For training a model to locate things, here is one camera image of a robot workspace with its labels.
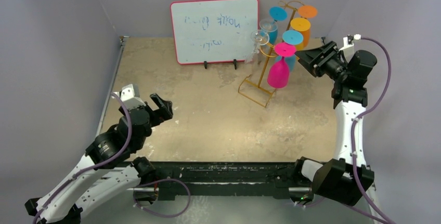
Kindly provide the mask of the light blue wine glass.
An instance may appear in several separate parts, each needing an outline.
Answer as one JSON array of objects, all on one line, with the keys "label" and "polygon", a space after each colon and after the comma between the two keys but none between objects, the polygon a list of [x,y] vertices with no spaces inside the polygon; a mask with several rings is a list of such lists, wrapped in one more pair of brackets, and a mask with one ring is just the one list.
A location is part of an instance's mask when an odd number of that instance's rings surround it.
[{"label": "light blue wine glass", "polygon": [[276,61],[284,59],[289,67],[290,72],[294,70],[297,60],[296,51],[304,48],[303,35],[296,30],[287,30],[282,35],[282,42],[275,45]]}]

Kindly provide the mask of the pink wine glass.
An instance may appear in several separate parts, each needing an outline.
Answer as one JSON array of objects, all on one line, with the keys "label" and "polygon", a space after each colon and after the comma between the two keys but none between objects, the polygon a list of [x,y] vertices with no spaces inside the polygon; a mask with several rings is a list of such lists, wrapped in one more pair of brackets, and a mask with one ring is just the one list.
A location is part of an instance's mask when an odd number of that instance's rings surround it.
[{"label": "pink wine glass", "polygon": [[287,86],[290,73],[293,71],[296,57],[296,47],[285,42],[278,43],[274,46],[276,62],[270,68],[267,83],[273,88],[280,89]]}]

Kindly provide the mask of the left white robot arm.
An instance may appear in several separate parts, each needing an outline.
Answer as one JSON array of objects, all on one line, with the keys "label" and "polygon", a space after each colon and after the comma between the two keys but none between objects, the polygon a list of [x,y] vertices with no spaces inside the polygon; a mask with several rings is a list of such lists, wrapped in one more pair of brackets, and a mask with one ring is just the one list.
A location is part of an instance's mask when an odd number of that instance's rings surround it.
[{"label": "left white robot arm", "polygon": [[133,91],[111,93],[120,104],[122,117],[99,134],[86,148],[75,168],[50,193],[25,203],[33,223],[55,223],[68,215],[76,200],[109,170],[135,154],[152,135],[152,128],[172,119],[173,103],[158,94],[150,98],[158,106],[151,109]]}]

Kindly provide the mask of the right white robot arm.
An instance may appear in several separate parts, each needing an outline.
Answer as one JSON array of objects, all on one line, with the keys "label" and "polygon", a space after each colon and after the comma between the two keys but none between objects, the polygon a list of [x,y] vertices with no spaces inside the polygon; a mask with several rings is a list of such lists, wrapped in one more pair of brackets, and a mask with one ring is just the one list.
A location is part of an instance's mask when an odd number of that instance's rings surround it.
[{"label": "right white robot arm", "polygon": [[293,182],[304,186],[311,181],[314,194],[355,206],[374,182],[374,172],[367,168],[363,152],[361,114],[368,105],[365,83],[377,58],[359,50],[346,61],[335,42],[295,54],[312,76],[326,75],[333,80],[337,131],[333,158],[326,163],[301,158],[301,166],[292,172]]}]

